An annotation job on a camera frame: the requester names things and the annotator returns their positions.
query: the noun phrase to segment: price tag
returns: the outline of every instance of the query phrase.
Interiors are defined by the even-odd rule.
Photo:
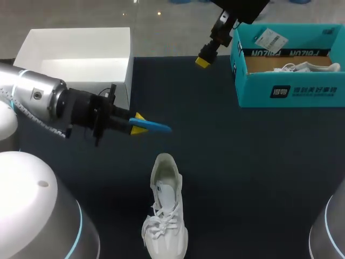
[[[264,33],[258,38],[255,44],[267,49],[268,51],[273,52],[276,54],[278,51],[281,50],[282,47],[289,40],[282,35],[272,31],[271,29],[267,29]]]

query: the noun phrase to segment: teal shoe box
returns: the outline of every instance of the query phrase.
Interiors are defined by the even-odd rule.
[[[256,44],[266,29],[288,39],[277,53]],[[230,60],[241,107],[345,107],[343,25],[241,24]],[[303,62],[339,63],[341,72],[266,72]]]

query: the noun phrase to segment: black tabletop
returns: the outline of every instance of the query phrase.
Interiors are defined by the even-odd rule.
[[[95,223],[101,259],[149,258],[156,156],[183,175],[185,258],[309,258],[308,234],[345,173],[342,109],[242,109],[229,57],[136,58],[132,108],[172,134],[107,132],[98,148],[76,129],[62,141],[20,119],[22,151],[47,162]]]

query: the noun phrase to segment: white sneaker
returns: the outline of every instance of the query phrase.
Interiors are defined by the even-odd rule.
[[[311,63],[304,62],[294,67],[296,72],[308,69],[308,72],[339,72],[341,67],[339,63],[331,64],[331,66],[315,66]]]
[[[183,221],[182,176],[174,158],[160,154],[151,174],[154,216],[147,216],[141,236],[152,259],[183,259],[188,231]]]
[[[309,62],[304,62],[299,65],[289,63],[281,69],[274,69],[273,72],[340,72],[340,70],[339,63],[331,64],[331,66],[315,66]]]

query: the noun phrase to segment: open white box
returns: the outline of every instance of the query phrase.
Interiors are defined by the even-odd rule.
[[[115,105],[129,109],[133,55],[130,28],[39,29],[26,37],[14,66],[99,94],[117,85]]]

